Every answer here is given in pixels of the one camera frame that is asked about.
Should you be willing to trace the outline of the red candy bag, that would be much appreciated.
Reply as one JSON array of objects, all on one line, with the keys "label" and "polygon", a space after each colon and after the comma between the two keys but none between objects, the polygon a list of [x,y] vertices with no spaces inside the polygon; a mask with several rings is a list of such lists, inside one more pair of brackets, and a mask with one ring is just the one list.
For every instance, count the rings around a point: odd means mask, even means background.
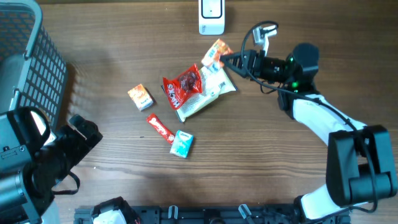
[{"label": "red candy bag", "polygon": [[163,88],[173,110],[181,108],[193,95],[203,93],[203,84],[197,65],[174,79],[162,78]]}]

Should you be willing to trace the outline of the red stick sachet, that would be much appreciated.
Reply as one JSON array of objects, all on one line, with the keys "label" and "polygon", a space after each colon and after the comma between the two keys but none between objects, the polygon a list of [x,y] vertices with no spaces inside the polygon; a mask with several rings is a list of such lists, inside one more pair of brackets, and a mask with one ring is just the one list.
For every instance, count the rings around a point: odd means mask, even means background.
[{"label": "red stick sachet", "polygon": [[175,135],[171,132],[161,121],[160,119],[154,114],[150,114],[146,121],[169,143],[173,144],[175,139]]}]

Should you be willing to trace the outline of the orange small box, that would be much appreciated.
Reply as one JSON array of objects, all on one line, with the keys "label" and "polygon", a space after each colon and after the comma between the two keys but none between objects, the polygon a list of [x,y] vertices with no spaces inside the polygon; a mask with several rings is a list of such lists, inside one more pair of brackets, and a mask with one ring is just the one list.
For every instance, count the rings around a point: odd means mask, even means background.
[{"label": "orange small box", "polygon": [[218,72],[223,68],[224,63],[220,60],[221,56],[232,54],[233,51],[229,45],[221,39],[218,39],[208,49],[205,56],[202,58],[201,63],[208,70]]},{"label": "orange small box", "polygon": [[146,108],[153,105],[154,101],[150,96],[149,92],[145,89],[142,84],[135,86],[130,89],[128,92],[129,97],[137,106],[139,111],[145,110]]}]

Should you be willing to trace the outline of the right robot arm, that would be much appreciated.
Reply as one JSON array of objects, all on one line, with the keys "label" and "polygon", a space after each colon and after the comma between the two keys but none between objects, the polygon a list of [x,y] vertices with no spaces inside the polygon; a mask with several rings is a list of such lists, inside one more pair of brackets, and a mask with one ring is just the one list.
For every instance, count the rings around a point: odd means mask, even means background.
[{"label": "right robot arm", "polygon": [[312,130],[327,146],[325,184],[295,199],[295,223],[339,219],[350,210],[374,212],[380,199],[397,194],[397,174],[388,130],[368,126],[329,104],[313,81],[319,50],[298,44],[284,60],[265,51],[221,56],[243,78],[278,92],[279,108]]}]

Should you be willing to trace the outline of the white cream snack bag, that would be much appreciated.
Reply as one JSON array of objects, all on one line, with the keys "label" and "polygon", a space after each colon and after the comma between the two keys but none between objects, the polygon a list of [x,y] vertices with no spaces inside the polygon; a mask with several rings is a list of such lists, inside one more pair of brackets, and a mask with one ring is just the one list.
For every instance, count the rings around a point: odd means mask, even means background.
[{"label": "white cream snack bag", "polygon": [[194,94],[176,110],[177,118],[181,123],[184,123],[189,116],[215,101],[220,95],[238,90],[222,68],[214,73],[208,68],[202,67],[199,70],[199,74],[202,78],[203,92]]}]

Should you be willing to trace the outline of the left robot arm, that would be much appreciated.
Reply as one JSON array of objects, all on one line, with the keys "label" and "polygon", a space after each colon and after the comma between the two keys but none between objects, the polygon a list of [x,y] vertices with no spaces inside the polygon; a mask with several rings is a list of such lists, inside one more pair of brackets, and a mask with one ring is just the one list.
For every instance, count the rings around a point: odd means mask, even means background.
[{"label": "left robot arm", "polygon": [[46,116],[26,106],[1,113],[1,223],[60,223],[54,190],[103,138],[97,125],[76,114],[52,139]]}]

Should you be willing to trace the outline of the teal small box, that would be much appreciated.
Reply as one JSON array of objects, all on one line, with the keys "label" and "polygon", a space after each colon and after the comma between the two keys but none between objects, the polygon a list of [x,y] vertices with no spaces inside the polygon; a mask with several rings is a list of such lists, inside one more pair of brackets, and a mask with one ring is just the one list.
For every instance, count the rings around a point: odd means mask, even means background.
[{"label": "teal small box", "polygon": [[170,153],[186,159],[192,145],[193,138],[194,136],[192,134],[178,130],[170,148]]}]

